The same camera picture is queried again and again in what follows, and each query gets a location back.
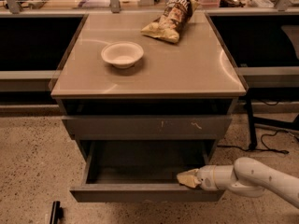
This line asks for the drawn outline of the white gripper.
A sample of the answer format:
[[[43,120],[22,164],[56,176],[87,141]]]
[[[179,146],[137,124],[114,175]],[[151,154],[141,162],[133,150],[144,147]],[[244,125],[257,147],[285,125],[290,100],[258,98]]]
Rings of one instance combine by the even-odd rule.
[[[179,184],[195,189],[216,191],[229,189],[235,181],[232,165],[206,165],[199,169],[191,169],[177,174]]]

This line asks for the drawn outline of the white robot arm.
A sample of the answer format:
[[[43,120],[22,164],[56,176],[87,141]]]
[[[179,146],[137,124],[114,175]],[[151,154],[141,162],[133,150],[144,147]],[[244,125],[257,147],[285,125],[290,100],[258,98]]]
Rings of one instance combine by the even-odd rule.
[[[179,184],[206,191],[229,190],[257,198],[270,190],[299,208],[299,178],[287,175],[252,158],[238,158],[232,165],[206,165],[177,174]]]

